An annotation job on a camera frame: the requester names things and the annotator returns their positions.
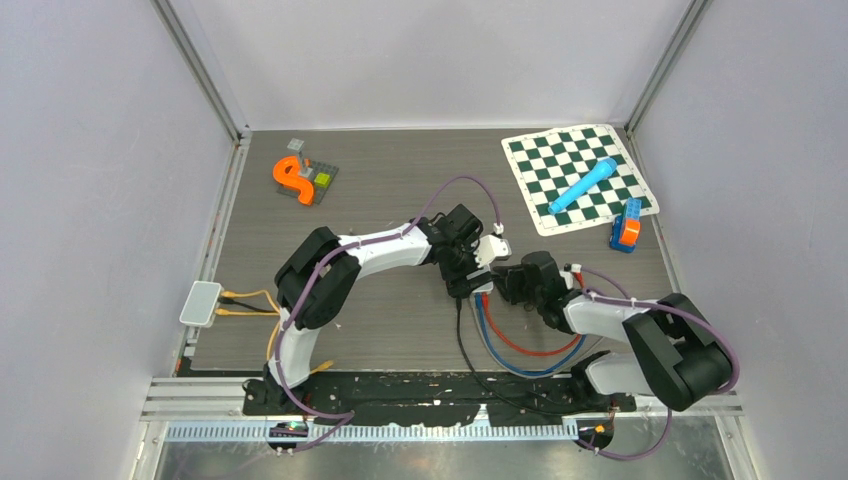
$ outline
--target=blue marker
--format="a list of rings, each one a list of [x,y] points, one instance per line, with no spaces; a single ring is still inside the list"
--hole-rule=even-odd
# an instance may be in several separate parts
[[[548,207],[548,213],[556,215],[565,210],[565,207],[574,203],[580,195],[586,193],[587,190],[595,186],[596,183],[609,177],[615,171],[618,165],[610,157],[604,158],[595,165],[591,172],[587,173],[579,182],[575,183],[557,198],[551,206]]]

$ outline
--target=white wall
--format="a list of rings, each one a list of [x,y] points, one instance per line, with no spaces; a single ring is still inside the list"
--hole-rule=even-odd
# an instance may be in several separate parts
[[[273,130],[623,124],[689,1],[191,3],[217,83]]]
[[[770,471],[845,478],[848,4],[714,2],[637,133]]]
[[[229,139],[147,0],[0,6],[0,477],[128,473]]]

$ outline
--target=orange cable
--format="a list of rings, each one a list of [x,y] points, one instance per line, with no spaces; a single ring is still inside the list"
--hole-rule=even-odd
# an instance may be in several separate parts
[[[573,347],[580,340],[580,335],[577,335],[570,342],[568,342],[566,346],[557,350],[552,350],[550,352],[538,352],[535,350],[527,350],[526,348],[521,348],[518,345],[512,343],[512,341],[507,338],[507,336],[504,335],[503,332],[501,332],[498,326],[495,325],[494,320],[492,320],[492,316],[489,314],[489,295],[486,293],[483,294],[483,313],[486,315],[486,323],[489,324],[489,327],[495,332],[498,338],[503,340],[503,342],[509,345],[509,347],[513,350],[521,352],[524,355],[530,355],[531,357],[549,357],[551,355],[562,353],[568,350],[569,348]]]

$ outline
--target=table surface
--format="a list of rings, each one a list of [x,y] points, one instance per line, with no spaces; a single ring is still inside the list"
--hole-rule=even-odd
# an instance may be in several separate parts
[[[527,253],[548,250],[559,265],[580,263],[605,272],[638,298],[668,294],[671,287],[650,221],[642,222],[639,245],[632,254],[609,248],[609,224],[553,237],[536,233],[500,141],[538,130],[254,133],[215,281],[228,290],[268,288],[276,294],[274,274],[315,228],[326,225],[337,235],[348,235],[397,227],[414,217],[444,181],[473,174],[499,202],[504,237],[513,250],[504,264],[517,264]],[[286,146],[292,138],[306,141],[308,158],[340,168],[320,205],[306,207],[277,192],[271,170],[290,153]],[[428,216],[447,213],[458,203],[483,220],[488,233],[494,223],[492,206],[469,181],[448,187]],[[586,280],[613,293],[597,279]],[[262,298],[253,301],[265,307]],[[501,330],[525,348],[553,350],[571,340],[546,327],[535,312],[511,307],[497,294],[492,296],[491,311]],[[211,328],[200,333],[192,368],[260,369],[275,321],[272,317],[216,318]],[[338,370],[466,370],[455,329],[454,301],[445,292],[438,268],[396,268],[356,283],[342,311],[319,336],[312,363],[334,360],[333,368]],[[499,369],[483,349],[468,308],[463,309],[462,333],[476,367]],[[504,358],[523,368],[546,368],[558,359],[526,357],[496,337],[493,341]],[[608,339],[589,338],[571,363],[600,349],[622,348]]]

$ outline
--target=green and white checkerboard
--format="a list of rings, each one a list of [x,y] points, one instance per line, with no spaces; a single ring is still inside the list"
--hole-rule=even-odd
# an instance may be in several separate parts
[[[501,143],[539,235],[612,223],[630,197],[642,200],[642,216],[660,211],[654,194],[610,125],[555,128],[506,138]],[[548,205],[604,157],[615,159],[615,172],[562,212],[549,214]]]

